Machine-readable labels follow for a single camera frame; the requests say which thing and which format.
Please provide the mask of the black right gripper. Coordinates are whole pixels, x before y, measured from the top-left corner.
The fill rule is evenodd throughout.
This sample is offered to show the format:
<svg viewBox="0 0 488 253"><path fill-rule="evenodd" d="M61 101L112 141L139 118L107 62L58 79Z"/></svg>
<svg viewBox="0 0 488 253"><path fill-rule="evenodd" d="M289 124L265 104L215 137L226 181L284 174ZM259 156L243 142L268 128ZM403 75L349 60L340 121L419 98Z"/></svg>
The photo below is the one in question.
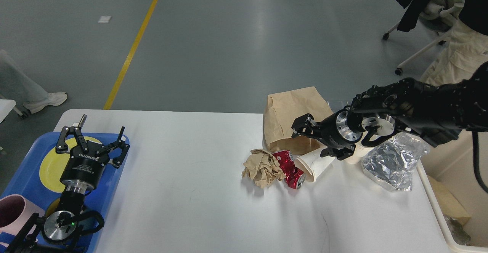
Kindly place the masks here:
<svg viewBox="0 0 488 253"><path fill-rule="evenodd" d="M350 114L348 110L340 110L321 121L316 121L312 114L304 114L294 120L291 138L305 136L316 139L326 145L319 157L345 160L353 156L354 144L363 136L363 132L349 124Z"/></svg>

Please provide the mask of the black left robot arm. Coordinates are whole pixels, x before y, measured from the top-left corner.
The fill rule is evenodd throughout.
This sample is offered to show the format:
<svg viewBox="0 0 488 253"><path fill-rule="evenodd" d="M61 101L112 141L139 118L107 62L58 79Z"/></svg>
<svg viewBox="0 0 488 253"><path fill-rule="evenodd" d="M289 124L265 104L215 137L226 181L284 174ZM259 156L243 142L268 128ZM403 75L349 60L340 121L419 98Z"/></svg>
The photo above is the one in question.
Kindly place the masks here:
<svg viewBox="0 0 488 253"><path fill-rule="evenodd" d="M78 123L32 145L1 196L2 253L92 253L130 149Z"/></svg>

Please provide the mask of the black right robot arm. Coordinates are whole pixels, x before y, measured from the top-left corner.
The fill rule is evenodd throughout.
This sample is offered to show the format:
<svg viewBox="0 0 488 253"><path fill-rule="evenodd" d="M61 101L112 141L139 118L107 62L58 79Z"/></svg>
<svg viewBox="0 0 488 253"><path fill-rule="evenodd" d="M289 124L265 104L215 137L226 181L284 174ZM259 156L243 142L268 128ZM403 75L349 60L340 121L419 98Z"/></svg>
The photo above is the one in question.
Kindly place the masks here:
<svg viewBox="0 0 488 253"><path fill-rule="evenodd" d="M312 114L296 118L292 137L315 139L326 146L322 157L344 160L352 157L357 142L376 147L405 132L437 147L468 130L474 141L474 175L487 191L480 173L478 142L478 133L488 128L487 79L487 64L483 63L459 83L432 86L406 78L388 86L372 86L320 122Z"/></svg>

